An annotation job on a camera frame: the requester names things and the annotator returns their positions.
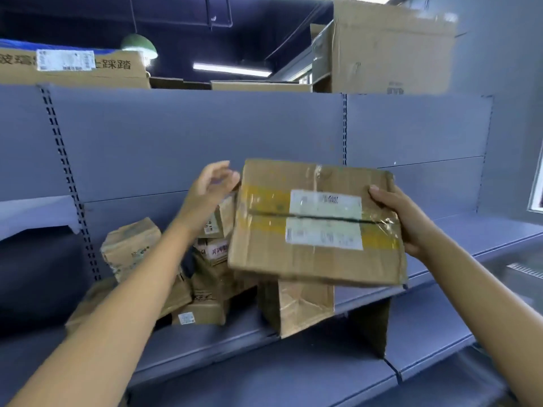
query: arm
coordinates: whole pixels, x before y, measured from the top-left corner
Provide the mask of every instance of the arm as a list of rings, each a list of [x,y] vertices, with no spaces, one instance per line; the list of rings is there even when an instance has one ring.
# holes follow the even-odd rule
[[[432,273],[523,405],[543,405],[543,317],[443,233],[401,190],[370,189],[398,213],[406,252]]]
[[[208,165],[158,244],[130,277],[40,366],[8,407],[116,407],[136,368],[187,247],[240,179]],[[212,180],[221,180],[212,184]]]

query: green lampshade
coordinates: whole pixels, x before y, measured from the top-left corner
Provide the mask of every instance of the green lampshade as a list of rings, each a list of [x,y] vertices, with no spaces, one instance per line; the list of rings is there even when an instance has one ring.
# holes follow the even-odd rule
[[[139,34],[128,34],[121,42],[120,49],[139,51],[145,61],[151,61],[159,56],[153,43]]]

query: hand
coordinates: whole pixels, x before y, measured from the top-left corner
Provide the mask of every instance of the hand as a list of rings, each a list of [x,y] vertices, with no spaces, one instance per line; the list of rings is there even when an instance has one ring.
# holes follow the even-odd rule
[[[427,241],[441,231],[439,227],[397,186],[389,192],[372,185],[369,193],[375,201],[397,213],[406,253],[424,262],[427,257]]]
[[[217,205],[240,181],[240,173],[228,168],[229,161],[208,164],[192,184],[175,221],[195,239]]]

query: dark ceiling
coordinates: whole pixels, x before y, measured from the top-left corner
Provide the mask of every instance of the dark ceiling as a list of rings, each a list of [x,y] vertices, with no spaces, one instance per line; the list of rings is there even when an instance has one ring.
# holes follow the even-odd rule
[[[194,72],[195,61],[278,70],[309,46],[310,23],[332,19],[327,0],[132,3],[138,33],[159,53],[152,74],[195,81],[240,78]],[[130,0],[0,0],[0,38],[118,48],[133,31]]]

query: sticker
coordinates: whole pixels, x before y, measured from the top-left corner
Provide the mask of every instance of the sticker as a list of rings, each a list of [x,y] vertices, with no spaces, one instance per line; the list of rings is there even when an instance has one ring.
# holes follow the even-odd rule
[[[291,214],[312,217],[362,219],[362,198],[334,192],[292,190]]]
[[[36,50],[38,71],[91,71],[96,68],[94,51]]]
[[[285,240],[289,244],[363,250],[360,225],[336,220],[287,218]]]
[[[215,213],[209,217],[209,220],[207,221],[207,224],[204,227],[204,233],[206,234],[215,234],[218,233],[219,225],[217,224],[217,219],[215,218]]]
[[[194,320],[194,314],[192,314],[192,311],[189,311],[188,313],[181,313],[178,317],[181,324],[193,324],[196,322],[196,320]]]
[[[225,257],[228,254],[228,240],[206,246],[205,254],[209,260]]]

